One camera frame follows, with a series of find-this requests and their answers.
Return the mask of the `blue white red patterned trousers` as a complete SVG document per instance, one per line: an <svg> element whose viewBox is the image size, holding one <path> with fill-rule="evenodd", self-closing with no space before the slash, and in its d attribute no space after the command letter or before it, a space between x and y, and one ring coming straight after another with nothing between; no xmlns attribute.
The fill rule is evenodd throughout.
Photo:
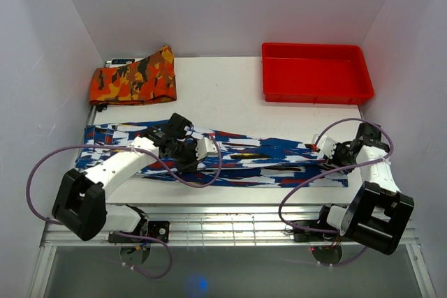
<svg viewBox="0 0 447 298"><path fill-rule="evenodd" d="M102 163L113 152L107 147L128 146L151 127L164 122L129 122L90 125L85 128L84 143L75 168L79 171ZM311 145L276 137L252 137L196 127L189 135L197 140L211 135L218 143L221 158L208 156L195 172L180 177L190 183L247 188L294 188L322 172L330 170L323 154Z"/></svg>

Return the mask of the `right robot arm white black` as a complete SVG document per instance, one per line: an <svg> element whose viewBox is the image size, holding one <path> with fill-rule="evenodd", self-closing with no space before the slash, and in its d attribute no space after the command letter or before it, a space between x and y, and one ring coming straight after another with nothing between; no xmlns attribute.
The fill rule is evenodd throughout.
<svg viewBox="0 0 447 298"><path fill-rule="evenodd" d="M394 146L377 124L362 121L356 136L337 142L321 133L315 147L324 154L328 165L360 172L361 185L349 206L327 204L315 223L317 235L331 240L340 235L385 255L395 252L414 201L395 183L390 169Z"/></svg>

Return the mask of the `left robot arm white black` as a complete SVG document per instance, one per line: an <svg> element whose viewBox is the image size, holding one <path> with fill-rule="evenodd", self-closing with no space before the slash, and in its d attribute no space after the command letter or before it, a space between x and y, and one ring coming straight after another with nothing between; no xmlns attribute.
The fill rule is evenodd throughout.
<svg viewBox="0 0 447 298"><path fill-rule="evenodd" d="M131 205L111 205L108 198L137 172L160 158L175 161L178 172L193 172L204 158L217 154L209 138L195 139L192 123L174 113L167 123L143 131L124 149L83 172L69 170L62 178L52 215L81 240L103 230L120 231L131 241L148 233L148 217Z"/></svg>

